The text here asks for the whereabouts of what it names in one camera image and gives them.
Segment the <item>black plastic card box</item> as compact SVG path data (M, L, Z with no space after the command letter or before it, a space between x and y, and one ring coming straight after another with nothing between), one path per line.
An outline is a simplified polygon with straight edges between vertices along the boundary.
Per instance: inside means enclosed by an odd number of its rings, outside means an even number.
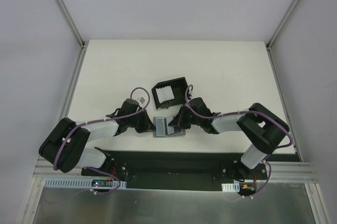
M157 83L152 89L156 109L185 104L185 91L188 87L185 77Z

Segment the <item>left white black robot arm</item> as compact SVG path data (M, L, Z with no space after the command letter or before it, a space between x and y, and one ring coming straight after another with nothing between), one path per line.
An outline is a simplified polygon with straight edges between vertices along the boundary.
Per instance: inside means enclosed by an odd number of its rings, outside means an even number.
M90 141L118 136L128 128L138 134L155 131L147 111L140 106L132 109L118 108L103 119L77 123L62 118L41 144L38 154L53 165L54 170L68 173L76 166L93 167L99 176L111 171L107 154L99 148L87 149Z

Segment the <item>grey leather card holder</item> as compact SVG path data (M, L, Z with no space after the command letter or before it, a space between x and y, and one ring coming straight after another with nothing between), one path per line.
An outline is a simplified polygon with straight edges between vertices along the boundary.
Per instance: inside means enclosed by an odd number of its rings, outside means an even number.
M169 126L169 123L173 120L173 116L170 117L154 117L155 133L154 137L168 138L168 137L181 137L185 136L185 129Z

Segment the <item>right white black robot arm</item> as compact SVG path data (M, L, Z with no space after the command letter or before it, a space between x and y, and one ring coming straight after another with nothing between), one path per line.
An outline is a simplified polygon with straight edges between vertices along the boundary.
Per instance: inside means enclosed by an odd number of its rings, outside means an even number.
M227 131L243 132L251 145L237 165L237 174L249 179L256 172L256 166L271 155L290 132L288 125L260 103L236 113L213 113L205 104L184 105L168 123L170 127L189 129L192 125L201 127L208 134Z

